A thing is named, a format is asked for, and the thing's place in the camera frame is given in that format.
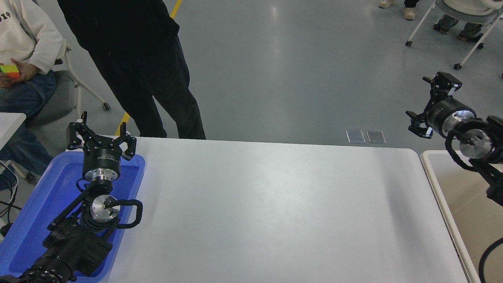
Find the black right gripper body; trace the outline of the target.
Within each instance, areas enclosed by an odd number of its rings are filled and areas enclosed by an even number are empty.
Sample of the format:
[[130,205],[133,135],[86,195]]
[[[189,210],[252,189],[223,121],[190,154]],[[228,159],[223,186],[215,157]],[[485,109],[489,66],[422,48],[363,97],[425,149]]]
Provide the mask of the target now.
[[474,118],[473,109],[454,98],[447,98],[427,111],[426,124],[441,136],[447,136],[461,121]]

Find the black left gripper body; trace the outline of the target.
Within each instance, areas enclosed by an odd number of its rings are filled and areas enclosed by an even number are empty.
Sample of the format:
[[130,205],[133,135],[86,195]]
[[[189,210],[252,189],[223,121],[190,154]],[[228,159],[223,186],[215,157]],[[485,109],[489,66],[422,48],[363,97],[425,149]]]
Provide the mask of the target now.
[[83,175],[120,175],[122,149],[110,146],[112,139],[107,137],[86,138],[83,145]]

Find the person's left hand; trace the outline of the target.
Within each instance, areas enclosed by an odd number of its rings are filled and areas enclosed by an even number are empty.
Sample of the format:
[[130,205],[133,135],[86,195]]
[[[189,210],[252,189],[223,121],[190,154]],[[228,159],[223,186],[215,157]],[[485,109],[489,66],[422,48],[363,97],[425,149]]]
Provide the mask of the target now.
[[18,70],[20,71],[20,77],[11,81],[13,84],[21,83],[21,82],[28,82],[36,74],[41,72],[40,68],[38,68],[37,66],[34,66],[31,63],[22,63],[22,62],[15,60],[15,59],[10,59],[10,60],[12,63],[14,63],[17,66]]

